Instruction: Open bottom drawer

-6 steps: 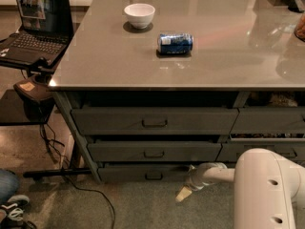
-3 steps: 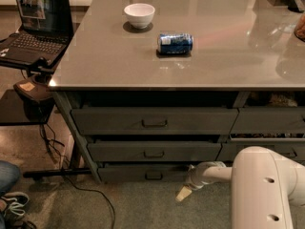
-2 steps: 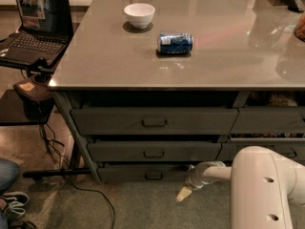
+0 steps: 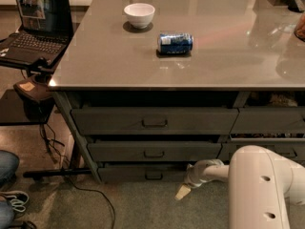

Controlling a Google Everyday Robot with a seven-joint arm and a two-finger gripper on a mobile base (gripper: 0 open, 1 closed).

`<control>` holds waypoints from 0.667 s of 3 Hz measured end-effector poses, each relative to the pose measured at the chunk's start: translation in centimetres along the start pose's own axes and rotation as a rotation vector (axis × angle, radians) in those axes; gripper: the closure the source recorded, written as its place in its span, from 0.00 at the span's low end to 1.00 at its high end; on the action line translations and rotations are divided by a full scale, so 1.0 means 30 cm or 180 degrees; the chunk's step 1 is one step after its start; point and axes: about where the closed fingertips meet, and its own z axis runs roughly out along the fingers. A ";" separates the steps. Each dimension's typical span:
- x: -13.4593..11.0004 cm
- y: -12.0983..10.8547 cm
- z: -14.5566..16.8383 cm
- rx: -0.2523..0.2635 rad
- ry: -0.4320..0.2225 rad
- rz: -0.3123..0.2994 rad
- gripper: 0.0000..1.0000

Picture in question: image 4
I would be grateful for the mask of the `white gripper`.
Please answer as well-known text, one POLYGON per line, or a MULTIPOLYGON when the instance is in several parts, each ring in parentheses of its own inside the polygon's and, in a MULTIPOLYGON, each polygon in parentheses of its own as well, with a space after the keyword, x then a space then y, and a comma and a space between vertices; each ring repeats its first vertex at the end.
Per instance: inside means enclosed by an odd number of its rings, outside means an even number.
POLYGON ((223 165, 224 163, 220 159, 199 160, 195 165, 190 165, 184 177, 185 184, 179 186, 174 198, 181 200, 189 194, 192 188, 197 188, 203 183, 220 180, 219 168, 223 165))

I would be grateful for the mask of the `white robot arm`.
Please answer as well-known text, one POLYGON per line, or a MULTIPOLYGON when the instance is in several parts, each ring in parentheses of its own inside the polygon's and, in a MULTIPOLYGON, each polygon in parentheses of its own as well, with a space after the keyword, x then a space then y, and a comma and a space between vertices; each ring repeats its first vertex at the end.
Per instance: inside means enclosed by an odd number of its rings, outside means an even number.
POLYGON ((175 198, 216 180, 229 185, 229 229, 290 229, 286 203, 305 204, 305 167, 255 145, 239 148, 228 165, 206 159, 189 166, 175 198))

